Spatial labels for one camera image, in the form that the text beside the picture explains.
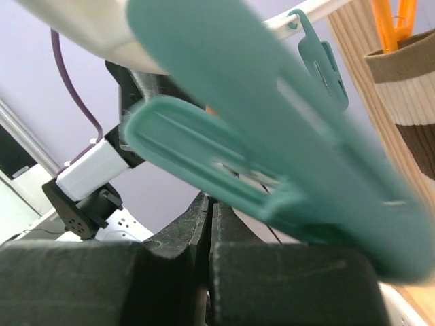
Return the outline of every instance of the white rod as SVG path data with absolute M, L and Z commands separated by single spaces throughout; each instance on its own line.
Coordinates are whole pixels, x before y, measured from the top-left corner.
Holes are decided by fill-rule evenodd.
M 296 29 L 291 29 L 288 24 L 291 22 L 299 23 L 297 15 L 287 17 L 288 13 L 295 9 L 301 9 L 308 17 L 310 22 L 314 23 L 321 20 L 323 17 L 335 12 L 338 8 L 349 3 L 351 0 L 306 0 L 301 4 L 293 7 L 278 16 L 263 22 L 270 30 L 274 31 L 279 39 L 287 39 L 302 30 L 302 26 L 298 24 Z

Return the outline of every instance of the wooden panel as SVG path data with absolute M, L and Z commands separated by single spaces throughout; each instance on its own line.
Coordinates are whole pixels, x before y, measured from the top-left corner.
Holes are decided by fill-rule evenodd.
M 389 159 L 435 216 L 434 193 L 377 96 L 370 70 L 364 62 L 365 54 L 380 48 L 370 3 L 353 0 L 328 16 L 327 21 Z M 430 325 L 435 325 L 435 285 L 396 289 Z

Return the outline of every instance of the teal plastic clip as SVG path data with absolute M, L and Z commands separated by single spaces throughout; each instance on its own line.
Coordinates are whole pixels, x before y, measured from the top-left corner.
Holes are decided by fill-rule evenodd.
M 134 151 L 301 241 L 358 248 L 381 280 L 431 274 L 434 227 L 420 202 L 243 3 L 130 0 L 127 10 L 152 58 L 219 115 L 176 98 L 138 104 L 124 131 Z
M 308 72 L 323 83 L 329 95 L 336 99 L 338 108 L 342 111 L 346 110 L 349 106 L 349 99 L 331 45 L 327 41 L 320 41 L 307 15 L 302 10 L 292 10 L 288 16 L 291 15 L 299 17 L 305 31 L 305 36 L 299 42 L 298 49 Z M 291 22 L 288 26 L 296 29 L 297 23 Z

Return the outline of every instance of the dark brown stripe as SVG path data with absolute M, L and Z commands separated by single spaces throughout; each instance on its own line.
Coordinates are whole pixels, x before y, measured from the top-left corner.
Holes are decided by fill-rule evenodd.
M 435 179 L 435 124 L 396 126 L 422 173 Z
M 399 43 L 399 50 L 378 50 L 365 57 L 375 83 L 397 82 L 435 71 L 435 29 Z

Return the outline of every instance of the wooden surface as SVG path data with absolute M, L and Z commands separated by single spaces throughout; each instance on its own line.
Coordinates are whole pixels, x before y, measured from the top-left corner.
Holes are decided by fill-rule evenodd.
M 327 21 L 330 31 L 387 155 L 435 217 L 434 192 L 423 179 L 408 147 L 377 96 L 370 70 L 364 62 L 365 54 L 380 48 L 370 3 L 369 0 L 353 0 L 329 15 Z M 396 289 L 429 325 L 435 325 L 435 285 Z

